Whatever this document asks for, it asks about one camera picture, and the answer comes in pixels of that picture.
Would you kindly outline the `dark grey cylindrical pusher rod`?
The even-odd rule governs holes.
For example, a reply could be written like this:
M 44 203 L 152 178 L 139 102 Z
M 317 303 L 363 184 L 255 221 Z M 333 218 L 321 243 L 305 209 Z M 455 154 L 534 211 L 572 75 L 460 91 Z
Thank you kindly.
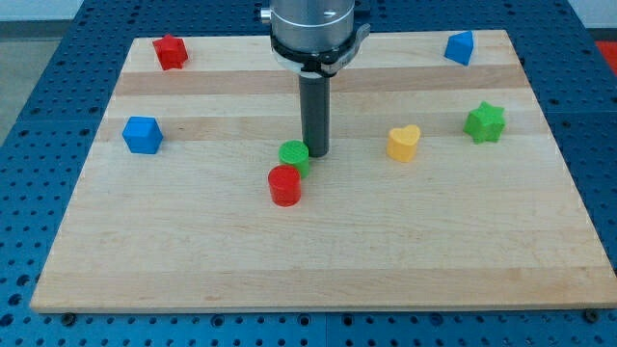
M 303 142 L 310 157 L 326 155 L 330 147 L 330 80 L 299 77 Z

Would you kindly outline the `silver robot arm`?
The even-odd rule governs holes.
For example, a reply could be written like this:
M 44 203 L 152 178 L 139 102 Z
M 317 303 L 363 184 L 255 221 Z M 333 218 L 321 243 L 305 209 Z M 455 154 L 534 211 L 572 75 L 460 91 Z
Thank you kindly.
M 277 62 L 298 75 L 303 142 L 322 157 L 330 148 L 330 79 L 357 56 L 370 26 L 355 25 L 354 0 L 271 0 L 259 18 L 270 26 Z

